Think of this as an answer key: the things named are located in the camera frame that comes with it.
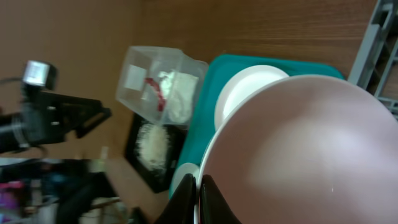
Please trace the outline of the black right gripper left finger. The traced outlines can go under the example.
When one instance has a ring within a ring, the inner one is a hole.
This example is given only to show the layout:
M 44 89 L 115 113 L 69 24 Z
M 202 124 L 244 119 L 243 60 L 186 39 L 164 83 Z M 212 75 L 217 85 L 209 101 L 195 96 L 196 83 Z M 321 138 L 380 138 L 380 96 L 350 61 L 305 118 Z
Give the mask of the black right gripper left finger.
M 155 224 L 194 224 L 193 209 L 197 200 L 196 178 L 185 174 Z

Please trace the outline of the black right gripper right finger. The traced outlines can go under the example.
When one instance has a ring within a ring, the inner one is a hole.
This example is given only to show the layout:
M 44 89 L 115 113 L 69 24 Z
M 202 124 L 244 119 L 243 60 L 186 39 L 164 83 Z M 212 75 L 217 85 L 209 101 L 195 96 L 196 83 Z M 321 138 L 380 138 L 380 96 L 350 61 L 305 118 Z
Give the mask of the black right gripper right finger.
M 241 224 L 210 175 L 204 175 L 201 182 L 200 223 Z

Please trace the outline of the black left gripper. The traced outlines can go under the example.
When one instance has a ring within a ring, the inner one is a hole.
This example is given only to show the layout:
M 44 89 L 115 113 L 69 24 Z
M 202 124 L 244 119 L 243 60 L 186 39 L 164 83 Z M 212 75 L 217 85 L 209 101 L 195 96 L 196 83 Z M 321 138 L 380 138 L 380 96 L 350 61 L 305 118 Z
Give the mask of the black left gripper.
M 22 101 L 24 137 L 31 145 L 65 141 L 70 131 L 78 139 L 111 117 L 99 100 L 38 91 Z

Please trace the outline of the grey bowl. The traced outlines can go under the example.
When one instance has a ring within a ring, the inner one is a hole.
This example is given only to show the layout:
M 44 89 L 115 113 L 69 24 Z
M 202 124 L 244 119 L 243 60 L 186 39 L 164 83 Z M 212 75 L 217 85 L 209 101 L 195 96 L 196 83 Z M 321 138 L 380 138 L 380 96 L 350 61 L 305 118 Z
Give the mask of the grey bowl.
M 174 173 L 171 182 L 171 191 L 176 191 L 178 185 L 181 183 L 182 179 L 186 174 L 192 174 L 194 177 L 198 177 L 200 168 L 196 164 L 184 163 L 182 164 Z

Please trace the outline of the red snack wrapper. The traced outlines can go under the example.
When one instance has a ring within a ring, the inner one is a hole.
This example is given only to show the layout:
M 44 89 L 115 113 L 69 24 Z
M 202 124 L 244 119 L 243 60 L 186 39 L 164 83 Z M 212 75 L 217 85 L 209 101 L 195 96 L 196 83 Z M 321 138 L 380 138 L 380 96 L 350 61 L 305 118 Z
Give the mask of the red snack wrapper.
M 155 92 L 155 95 L 158 99 L 157 111 L 162 112 L 164 110 L 166 100 L 162 94 L 160 85 L 153 78 L 145 78 L 145 82 L 152 87 L 152 89 Z

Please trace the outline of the white napkin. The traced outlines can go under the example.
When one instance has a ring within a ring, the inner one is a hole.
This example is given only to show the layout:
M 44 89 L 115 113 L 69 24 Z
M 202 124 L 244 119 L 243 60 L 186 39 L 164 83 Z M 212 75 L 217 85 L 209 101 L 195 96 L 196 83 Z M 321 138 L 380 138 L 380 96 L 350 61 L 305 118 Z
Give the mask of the white napkin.
M 186 123 L 192 116 L 193 97 L 199 78 L 175 70 L 160 72 L 159 78 L 169 121 L 175 124 Z

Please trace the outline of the large pink plate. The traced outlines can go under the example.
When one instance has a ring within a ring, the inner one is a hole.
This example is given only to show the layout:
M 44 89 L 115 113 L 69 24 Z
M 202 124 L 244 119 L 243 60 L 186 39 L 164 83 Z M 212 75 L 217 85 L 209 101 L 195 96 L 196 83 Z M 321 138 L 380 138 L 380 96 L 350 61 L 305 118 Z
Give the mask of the large pink plate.
M 214 115 L 215 130 L 255 91 L 288 77 L 289 75 L 283 70 L 270 65 L 251 66 L 235 74 L 224 85 L 218 96 Z

